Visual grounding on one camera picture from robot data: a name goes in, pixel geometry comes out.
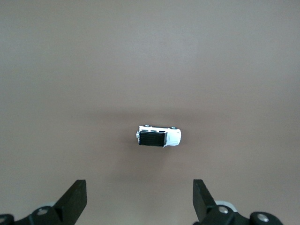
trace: bolt head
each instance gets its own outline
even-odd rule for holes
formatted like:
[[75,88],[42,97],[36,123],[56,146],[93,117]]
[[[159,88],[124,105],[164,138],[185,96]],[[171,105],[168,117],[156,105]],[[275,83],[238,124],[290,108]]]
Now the bolt head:
[[5,220],[6,220],[5,217],[1,217],[1,218],[0,218],[0,224],[3,223]]
[[260,221],[263,221],[263,222],[268,222],[268,221],[269,221],[269,218],[268,218],[266,215],[262,214],[262,213],[258,214],[258,215],[257,215],[257,218],[258,218]]
[[222,212],[222,213],[224,213],[224,214],[227,214],[229,212],[228,209],[226,207],[224,207],[224,206],[220,206],[219,207],[219,211]]
[[38,216],[41,216],[41,215],[46,214],[47,212],[48,212],[47,209],[40,208],[40,209],[38,210],[38,212],[37,212],[37,215],[38,215]]

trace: screw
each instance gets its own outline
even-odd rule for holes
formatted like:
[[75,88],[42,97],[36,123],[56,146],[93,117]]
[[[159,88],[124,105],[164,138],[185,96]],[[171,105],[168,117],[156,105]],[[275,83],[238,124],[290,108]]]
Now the screw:
[[48,212],[48,210],[40,208],[40,209],[38,210],[38,212],[37,212],[37,215],[38,215],[38,216],[41,216],[41,215],[43,215],[43,214],[46,214],[47,212]]
[[6,220],[6,217],[0,218],[0,223],[3,223]]
[[263,222],[268,222],[268,221],[269,221],[269,218],[267,218],[266,215],[261,214],[261,213],[257,215],[257,218],[258,218],[260,221],[263,221]]
[[224,213],[224,214],[227,214],[229,212],[228,209],[226,207],[224,207],[224,206],[220,206],[219,207],[219,211],[222,212],[222,213]]

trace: brown surface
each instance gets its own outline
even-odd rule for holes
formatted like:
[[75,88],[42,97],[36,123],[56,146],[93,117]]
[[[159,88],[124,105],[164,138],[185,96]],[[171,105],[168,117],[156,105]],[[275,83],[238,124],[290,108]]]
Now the brown surface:
[[[1,1],[0,212],[86,179],[77,224],[188,225],[192,181],[300,209],[300,2]],[[138,146],[141,124],[182,130]]]

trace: white toy car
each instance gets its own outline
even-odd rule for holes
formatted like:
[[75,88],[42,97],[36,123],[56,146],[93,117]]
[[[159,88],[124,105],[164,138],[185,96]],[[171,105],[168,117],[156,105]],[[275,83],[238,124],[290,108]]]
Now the white toy car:
[[176,146],[181,140],[181,131],[176,127],[139,126],[136,132],[139,145],[149,146]]

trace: toy car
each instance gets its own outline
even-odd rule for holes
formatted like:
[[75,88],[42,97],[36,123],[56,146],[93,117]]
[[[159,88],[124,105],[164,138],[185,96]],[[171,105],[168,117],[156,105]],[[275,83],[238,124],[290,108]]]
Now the toy car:
[[136,132],[139,145],[176,146],[181,140],[181,131],[176,127],[139,126]]

